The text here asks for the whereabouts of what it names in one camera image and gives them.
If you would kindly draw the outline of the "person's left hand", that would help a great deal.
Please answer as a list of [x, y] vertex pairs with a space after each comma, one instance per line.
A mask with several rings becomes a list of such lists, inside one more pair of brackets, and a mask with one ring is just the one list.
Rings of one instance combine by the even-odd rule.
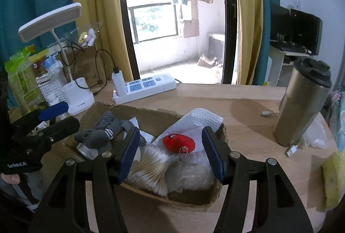
[[1, 178], [7, 184], [17, 185], [20, 183], [20, 176], [18, 174], [5, 175], [4, 173], [1, 173]]

